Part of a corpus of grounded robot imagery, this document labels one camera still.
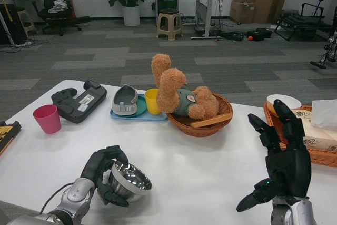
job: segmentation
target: brown teddy bear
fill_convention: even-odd
[[[159,89],[158,107],[162,112],[189,116],[196,120],[208,120],[219,111],[219,102],[206,86],[191,92],[180,70],[171,68],[168,55],[158,54],[152,59],[152,73]]]

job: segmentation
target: black chair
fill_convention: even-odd
[[[303,10],[305,5],[316,7],[316,10],[320,10],[320,16],[316,16],[315,14],[312,16],[303,16]],[[296,31],[301,31],[303,36],[307,38],[313,38],[316,35],[317,30],[329,31],[331,29],[331,25],[322,21],[323,17],[323,7],[319,7],[316,5],[311,5],[308,3],[302,4],[301,15],[290,15],[283,16],[277,23],[277,28],[274,30],[275,34],[278,34],[282,38],[287,41],[293,37]],[[285,29],[286,31],[291,31],[289,37],[285,37],[279,33],[279,27]]]
[[[32,4],[37,12],[37,16],[44,20],[48,25],[42,29],[43,34],[46,34],[45,30],[48,28],[58,27],[58,32],[60,36],[63,36],[63,27],[72,26],[77,27],[78,31],[82,29],[75,25],[74,21],[70,20],[72,16],[72,7],[70,1],[67,0],[68,9],[58,13],[49,13],[48,10],[54,7],[55,0],[43,0],[44,9],[39,11],[36,6],[36,1],[33,1]]]

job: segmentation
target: black bag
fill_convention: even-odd
[[[244,32],[241,32],[241,31],[222,32],[221,37],[224,37],[227,40],[240,42],[243,40]]]
[[[270,38],[273,33],[268,28],[257,28],[256,31],[260,32],[264,38]]]
[[[261,32],[253,30],[247,32],[247,38],[251,36],[253,37],[253,41],[260,42],[264,40],[264,36]]]

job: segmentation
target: wicker basket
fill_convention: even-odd
[[[229,120],[219,122],[217,124],[205,126],[205,127],[202,127],[202,128],[193,128],[193,127],[189,126],[189,124],[194,122],[195,120],[192,120],[190,118],[181,117],[181,116],[177,116],[177,115],[168,113],[167,114],[168,119],[174,125],[176,125],[182,132],[184,132],[185,134],[188,134],[190,136],[207,137],[207,136],[210,136],[212,134],[215,134],[217,131],[219,131],[221,128],[226,126],[231,121],[231,119],[233,118],[233,108],[232,108],[231,104],[229,103],[229,101],[226,100],[225,98],[221,97],[220,95],[218,95],[216,93],[213,93],[213,95],[219,101],[219,113],[218,113],[218,115],[232,113],[232,117]]]
[[[263,107],[265,116],[267,118],[268,124],[270,126],[274,126],[276,128],[277,134],[280,137],[282,143],[280,144],[281,149],[285,149],[286,146],[283,143],[285,141],[285,138],[283,136],[282,132],[282,122],[279,118],[274,116],[267,108],[267,104]],[[304,105],[301,107],[302,110],[308,110],[311,111],[311,106]],[[320,165],[326,165],[331,167],[337,167],[337,152],[336,151],[326,151],[326,150],[314,150],[314,149],[308,149],[311,157],[311,162],[320,164]]]

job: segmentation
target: gray carpet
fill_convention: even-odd
[[[319,38],[190,40],[193,27],[185,26],[184,36],[171,42],[165,36],[155,38],[153,21],[142,21],[139,27],[125,27],[122,21],[95,21],[81,27],[81,32],[67,28],[63,37],[39,33],[36,40],[51,42],[16,54],[0,52],[0,120],[9,119],[65,79],[152,88],[151,58],[156,53],[171,56],[173,66],[186,73],[191,89],[206,85],[232,103],[263,106],[272,93],[296,97],[303,104],[337,97],[337,64],[328,62],[327,70],[309,64],[323,52],[324,41]],[[269,26],[235,25],[224,30],[257,27]],[[27,212],[3,202],[0,209],[10,219]]]

